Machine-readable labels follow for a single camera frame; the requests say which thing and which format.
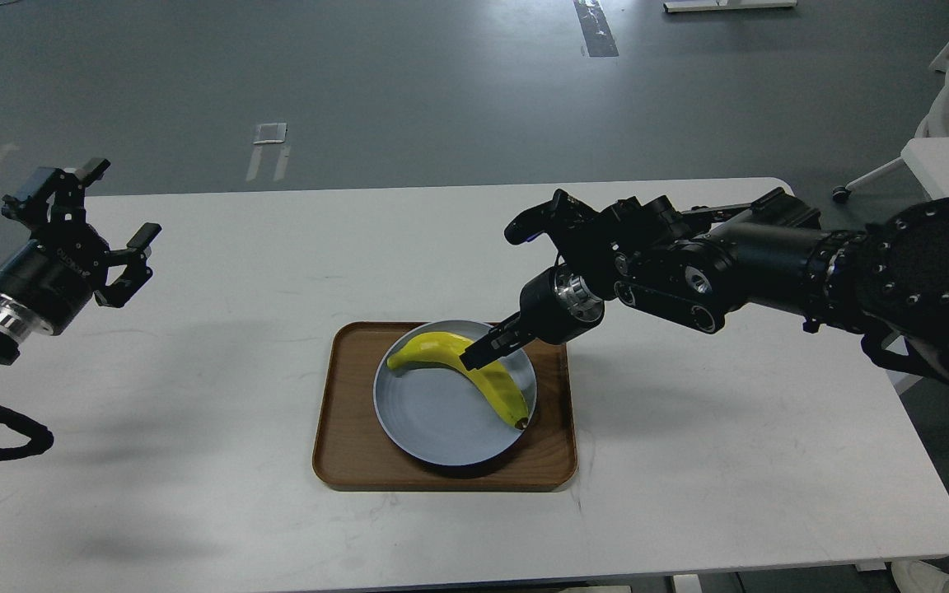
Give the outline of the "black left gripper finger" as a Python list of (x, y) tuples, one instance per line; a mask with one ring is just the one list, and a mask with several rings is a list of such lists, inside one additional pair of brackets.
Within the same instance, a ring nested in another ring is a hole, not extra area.
[(60, 239), (91, 231), (86, 224), (87, 188), (110, 168), (105, 158), (91, 158), (76, 171), (39, 166), (14, 195), (2, 198), (2, 215), (19, 222), (31, 239)]
[(146, 222), (135, 232), (127, 246), (105, 252), (97, 260), (105, 271), (122, 266), (116, 280), (110, 284), (103, 280), (96, 287), (96, 301), (99, 306), (122, 308), (151, 280), (153, 270), (148, 266), (147, 260), (151, 253), (150, 246), (161, 230), (161, 225)]

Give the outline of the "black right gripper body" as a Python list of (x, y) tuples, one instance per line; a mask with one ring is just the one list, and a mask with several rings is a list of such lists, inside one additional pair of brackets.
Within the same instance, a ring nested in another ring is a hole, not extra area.
[(522, 333), (554, 345), (598, 326), (604, 311), (604, 300), (568, 268), (544, 270), (522, 288), (519, 297)]

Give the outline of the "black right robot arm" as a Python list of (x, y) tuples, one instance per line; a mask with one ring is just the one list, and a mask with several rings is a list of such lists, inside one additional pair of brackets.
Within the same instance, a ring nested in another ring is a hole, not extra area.
[(827, 231), (820, 210), (780, 188), (685, 212), (666, 196), (595, 210), (559, 189), (504, 235), (513, 245), (548, 236), (560, 262), (523, 287), (515, 315), (464, 350), (464, 368), (534, 340), (573, 340), (601, 323), (611, 300), (705, 334), (754, 303), (801, 316), (806, 333), (858, 334), (877, 367), (949, 385), (949, 198)]

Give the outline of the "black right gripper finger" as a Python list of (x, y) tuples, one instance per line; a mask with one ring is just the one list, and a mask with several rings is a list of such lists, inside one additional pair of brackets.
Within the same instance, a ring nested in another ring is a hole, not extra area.
[(513, 353), (535, 340), (523, 314), (509, 315), (472, 345), (476, 353)]
[(483, 369), (515, 352), (517, 347), (502, 337), (485, 335), (465, 348), (460, 354), (460, 363), (468, 371)]

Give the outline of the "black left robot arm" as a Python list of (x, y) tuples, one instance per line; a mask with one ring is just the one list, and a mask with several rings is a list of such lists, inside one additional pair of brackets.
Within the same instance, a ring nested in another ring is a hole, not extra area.
[[(86, 220), (86, 191), (109, 168), (105, 158), (75, 171), (41, 166), (2, 199), (2, 215), (30, 236), (0, 265), (0, 365), (14, 363), (31, 334), (62, 334), (90, 301), (124, 307), (153, 277), (147, 260), (161, 225), (143, 224), (114, 250)], [(41, 455), (54, 441), (45, 425), (0, 405), (0, 462)]]

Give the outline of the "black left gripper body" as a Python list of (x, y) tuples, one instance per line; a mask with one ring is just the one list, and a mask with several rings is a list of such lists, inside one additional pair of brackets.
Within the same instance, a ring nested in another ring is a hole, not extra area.
[(27, 241), (0, 265), (0, 333), (62, 334), (105, 281), (106, 251), (102, 239)]

